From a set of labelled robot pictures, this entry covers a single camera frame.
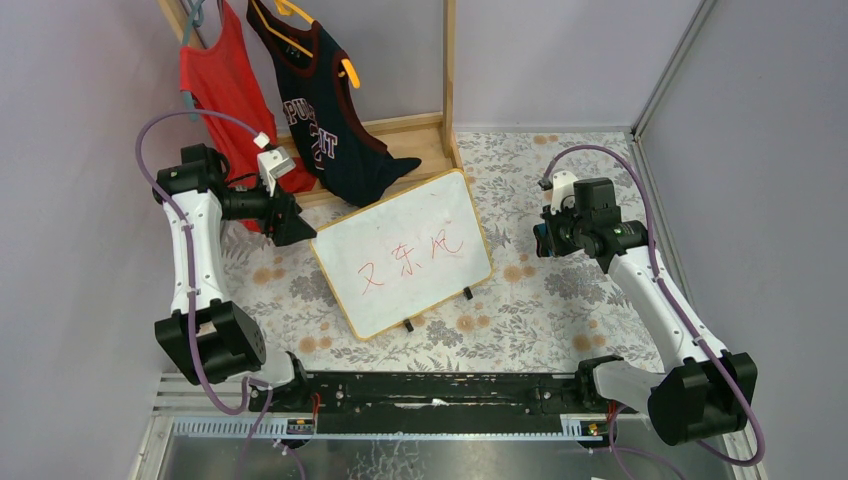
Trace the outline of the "blue black whiteboard eraser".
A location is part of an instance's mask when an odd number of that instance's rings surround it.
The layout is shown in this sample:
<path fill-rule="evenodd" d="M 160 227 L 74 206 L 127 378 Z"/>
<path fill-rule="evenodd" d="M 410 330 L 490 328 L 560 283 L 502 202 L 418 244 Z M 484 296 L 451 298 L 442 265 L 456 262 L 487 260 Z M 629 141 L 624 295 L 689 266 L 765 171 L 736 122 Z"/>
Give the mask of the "blue black whiteboard eraser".
<path fill-rule="evenodd" d="M 550 257 L 551 247 L 547 226 L 544 223 L 535 225 L 533 227 L 533 234 L 536 240 L 536 256 L 539 258 Z"/>

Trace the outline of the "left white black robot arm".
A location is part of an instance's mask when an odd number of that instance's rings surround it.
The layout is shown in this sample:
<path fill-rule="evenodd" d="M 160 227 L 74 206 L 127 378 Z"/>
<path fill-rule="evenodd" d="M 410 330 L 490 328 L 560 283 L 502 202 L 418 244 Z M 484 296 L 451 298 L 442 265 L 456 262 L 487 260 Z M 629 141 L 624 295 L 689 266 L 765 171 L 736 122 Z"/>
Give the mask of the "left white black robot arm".
<path fill-rule="evenodd" d="M 245 386 L 271 390 L 294 378 L 292 362 L 273 360 L 258 323 L 239 307 L 225 281 L 222 228 L 251 220 L 276 246 L 316 237 L 293 194 L 277 183 L 294 171 L 282 147 L 257 156 L 253 187 L 225 178 L 226 157 L 204 144 L 185 147 L 180 165 L 158 171 L 153 187 L 171 232 L 174 294 L 167 318 L 155 323 L 155 338 L 193 385 L 209 388 L 235 377 Z"/>

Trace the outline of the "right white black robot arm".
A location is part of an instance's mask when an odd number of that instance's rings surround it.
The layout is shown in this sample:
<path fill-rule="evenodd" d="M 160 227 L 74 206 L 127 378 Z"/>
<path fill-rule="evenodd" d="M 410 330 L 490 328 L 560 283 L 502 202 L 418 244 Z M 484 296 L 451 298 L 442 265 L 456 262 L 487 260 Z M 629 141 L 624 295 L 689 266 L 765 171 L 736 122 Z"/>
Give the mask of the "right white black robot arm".
<path fill-rule="evenodd" d="M 730 353 L 698 319 L 668 280 L 645 225 L 622 219 L 613 182 L 561 171 L 541 185 L 551 201 L 533 229 L 538 256 L 583 252 L 596 260 L 637 312 L 662 361 L 658 374 L 624 360 L 584 362 L 593 392 L 646 414 L 671 446 L 744 429 L 748 417 L 736 396 L 753 397 L 753 359 Z"/>

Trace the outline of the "yellow framed whiteboard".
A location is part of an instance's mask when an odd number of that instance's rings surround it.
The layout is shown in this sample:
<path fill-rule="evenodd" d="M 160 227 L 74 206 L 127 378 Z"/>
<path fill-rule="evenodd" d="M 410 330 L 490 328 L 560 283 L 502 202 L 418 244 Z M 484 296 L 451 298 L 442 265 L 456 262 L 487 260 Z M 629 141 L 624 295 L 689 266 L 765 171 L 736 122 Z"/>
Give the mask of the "yellow framed whiteboard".
<path fill-rule="evenodd" d="M 463 295 L 494 272 L 460 169 L 321 227 L 310 247 L 359 340 Z"/>

